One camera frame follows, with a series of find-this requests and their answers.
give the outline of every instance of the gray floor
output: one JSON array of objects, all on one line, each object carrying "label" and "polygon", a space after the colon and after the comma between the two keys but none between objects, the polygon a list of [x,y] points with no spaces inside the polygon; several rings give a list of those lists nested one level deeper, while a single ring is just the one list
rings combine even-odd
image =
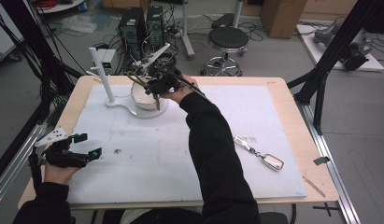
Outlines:
[{"label": "gray floor", "polygon": [[[68,10],[50,16],[50,22],[77,13]],[[84,15],[98,14],[89,11]],[[189,19],[190,27],[205,17]],[[260,24],[258,18],[241,18],[241,22],[251,21]],[[114,35],[119,20],[114,17],[112,23],[93,35],[78,33],[59,34],[78,63],[88,69],[91,66],[87,47],[108,41],[106,35]],[[209,22],[201,22],[193,30],[195,33],[207,33]],[[239,62],[245,77],[282,77],[285,81],[309,72],[314,64],[310,59],[299,36],[291,39],[268,38],[259,32],[263,41],[249,41],[249,51],[243,56],[233,57]],[[187,60],[185,50],[178,41],[178,68],[187,75],[199,76],[202,65],[219,52],[207,46],[206,37],[191,35],[195,58]],[[77,70],[81,70],[60,48],[64,61]],[[372,55],[384,60],[384,54],[373,49]],[[291,90],[297,93],[300,87]],[[30,71],[26,61],[0,63],[0,156],[12,142],[26,120],[32,115],[39,103],[39,83]],[[325,140],[334,157],[335,164],[346,185],[348,194],[355,206],[361,223],[384,223],[384,72],[346,72],[334,70],[329,75],[323,108],[322,130]],[[17,213],[17,203],[30,178],[29,168],[25,165],[0,203],[0,223],[10,223]],[[296,223],[345,223],[337,210],[314,209],[323,203],[297,204]],[[337,203],[328,203],[338,207]],[[291,217],[290,204],[262,204],[262,212],[278,211]],[[102,218],[98,213],[96,223]],[[92,211],[74,211],[78,223],[90,223]]]}]

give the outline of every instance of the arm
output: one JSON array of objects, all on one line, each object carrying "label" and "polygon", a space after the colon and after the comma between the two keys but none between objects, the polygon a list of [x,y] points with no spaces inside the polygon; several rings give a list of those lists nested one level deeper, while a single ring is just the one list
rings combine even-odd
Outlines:
[{"label": "arm", "polygon": [[164,97],[188,113],[189,148],[203,195],[204,223],[260,223],[226,119],[215,105],[187,87],[172,94],[177,95]]},{"label": "arm", "polygon": [[78,170],[60,168],[47,163],[45,182],[40,185],[36,198],[22,205],[13,223],[71,223],[69,203],[66,201],[68,181]]}]

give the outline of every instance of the black stool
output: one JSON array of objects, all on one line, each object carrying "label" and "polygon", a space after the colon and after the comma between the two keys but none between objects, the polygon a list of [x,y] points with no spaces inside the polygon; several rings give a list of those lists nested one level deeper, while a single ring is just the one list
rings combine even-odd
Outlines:
[{"label": "black stool", "polygon": [[238,63],[229,58],[229,52],[242,55],[248,44],[248,36],[234,27],[218,27],[209,32],[208,44],[214,49],[221,50],[221,57],[209,60],[201,70],[201,75],[209,74],[213,77],[226,73],[229,77],[241,77],[242,72]]}]

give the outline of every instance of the wooden table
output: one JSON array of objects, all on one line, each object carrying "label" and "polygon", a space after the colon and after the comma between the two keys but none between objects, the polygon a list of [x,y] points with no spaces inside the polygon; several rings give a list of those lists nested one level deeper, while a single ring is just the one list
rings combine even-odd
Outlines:
[{"label": "wooden table", "polygon": [[[199,86],[203,85],[256,85],[265,86],[269,90],[277,115],[282,124],[296,164],[302,175],[307,196],[304,198],[258,199],[258,203],[309,203],[334,202],[338,200],[338,192],[326,165],[316,165],[313,160],[320,157],[306,124],[293,101],[292,95],[282,78],[279,77],[194,77]],[[111,77],[111,84],[131,84],[128,77]],[[86,104],[93,85],[102,85],[97,77],[81,77],[61,115],[58,126],[71,134],[78,122],[78,117]],[[26,201],[33,200],[35,191],[32,180],[19,201],[19,207]],[[198,206],[202,203],[132,203],[132,204],[83,204],[73,205],[73,209],[106,209],[106,208],[138,208],[164,206]]]}]

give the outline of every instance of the cardboard box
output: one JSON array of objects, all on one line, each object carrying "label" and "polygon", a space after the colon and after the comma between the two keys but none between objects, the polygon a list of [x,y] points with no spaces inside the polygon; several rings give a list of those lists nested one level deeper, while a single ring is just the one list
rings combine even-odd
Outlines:
[{"label": "cardboard box", "polygon": [[307,0],[265,0],[261,22],[269,37],[291,38]]},{"label": "cardboard box", "polygon": [[143,7],[146,12],[150,0],[102,0],[102,5],[108,8]]},{"label": "cardboard box", "polygon": [[242,16],[259,16],[262,10],[262,5],[249,4],[245,1],[241,7]]}]

